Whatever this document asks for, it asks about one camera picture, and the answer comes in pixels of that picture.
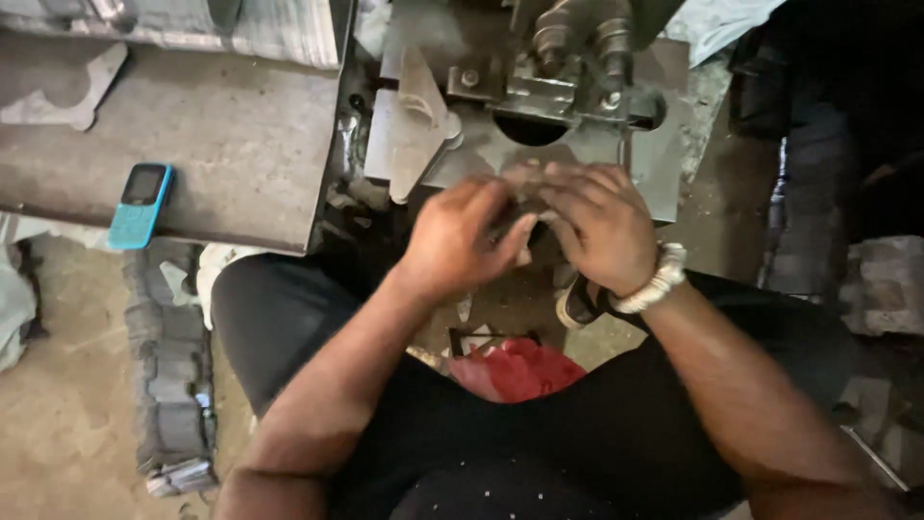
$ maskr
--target person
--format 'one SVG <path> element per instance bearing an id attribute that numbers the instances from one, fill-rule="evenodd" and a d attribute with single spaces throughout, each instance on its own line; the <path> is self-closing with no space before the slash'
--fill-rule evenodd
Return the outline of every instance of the person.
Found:
<path id="1" fill-rule="evenodd" d="M 588 279 L 648 283 L 657 241 L 622 169 L 559 167 L 539 195 Z M 689 272 L 640 313 L 640 347 L 517 404 L 405 354 L 440 301 L 514 264 L 536 216 L 486 238 L 509 196 L 472 178 L 431 197 L 368 299 L 310 257 L 221 274 L 216 329 L 261 421 L 216 518 L 718 518 L 745 498 L 758 520 L 891 517 L 823 412 L 851 336 L 810 303 Z"/>

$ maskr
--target black pants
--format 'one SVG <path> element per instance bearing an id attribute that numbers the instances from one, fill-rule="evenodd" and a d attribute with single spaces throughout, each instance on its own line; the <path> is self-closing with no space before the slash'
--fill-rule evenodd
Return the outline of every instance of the black pants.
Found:
<path id="1" fill-rule="evenodd" d="M 213 316 L 257 415 L 365 300 L 339 263 L 261 255 L 218 278 Z M 856 353 L 840 320 L 781 294 L 699 273 L 694 286 L 828 410 Z M 690 517 L 742 498 L 661 344 L 648 337 L 571 387 L 519 404 L 486 402 L 405 355 L 346 468 L 334 517 L 387 518 L 423 474 L 481 457 L 532 456 L 628 513 Z"/>

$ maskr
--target white beaded bracelet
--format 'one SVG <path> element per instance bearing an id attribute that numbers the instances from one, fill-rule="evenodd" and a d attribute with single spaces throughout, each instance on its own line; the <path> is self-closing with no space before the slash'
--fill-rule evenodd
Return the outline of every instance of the white beaded bracelet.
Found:
<path id="1" fill-rule="evenodd" d="M 663 299 L 673 286 L 687 279 L 684 273 L 687 250 L 684 246 L 679 243 L 659 243 L 658 248 L 661 251 L 658 271 L 645 287 L 622 300 L 611 292 L 608 294 L 610 305 L 616 312 L 626 315 L 640 313 Z"/>

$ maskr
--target red plastic bag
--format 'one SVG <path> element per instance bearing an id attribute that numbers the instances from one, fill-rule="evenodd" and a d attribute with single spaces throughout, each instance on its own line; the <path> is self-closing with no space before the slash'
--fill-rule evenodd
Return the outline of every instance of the red plastic bag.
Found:
<path id="1" fill-rule="evenodd" d="M 481 355 L 449 360 L 460 385 L 492 402 L 523 402 L 567 388 L 587 371 L 567 356 L 529 338 L 504 340 Z"/>

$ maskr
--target concrete floor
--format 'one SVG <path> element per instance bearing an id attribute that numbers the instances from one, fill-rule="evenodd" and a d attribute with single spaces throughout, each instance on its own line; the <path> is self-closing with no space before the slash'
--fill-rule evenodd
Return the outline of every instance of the concrete floor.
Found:
<path id="1" fill-rule="evenodd" d="M 682 241 L 691 267 L 751 281 L 760 262 L 763 211 L 776 169 L 766 143 L 727 135 L 727 107 L 678 222 L 660 233 Z M 152 499 L 135 472 L 134 409 L 122 312 L 127 291 L 118 256 L 50 237 L 36 240 L 44 324 L 19 365 L 0 374 L 0 511 L 21 519 L 208 517 L 200 497 Z M 640 341 L 637 330 L 600 320 L 565 336 L 554 319 L 551 268 L 534 266 L 476 294 L 469 324 L 517 333 L 536 329 L 593 368 Z M 450 306 L 421 332 L 432 350 L 448 345 Z M 220 346 L 215 353 L 223 477 L 249 438 L 252 415 Z M 204 497 L 213 500 L 214 494 Z"/>

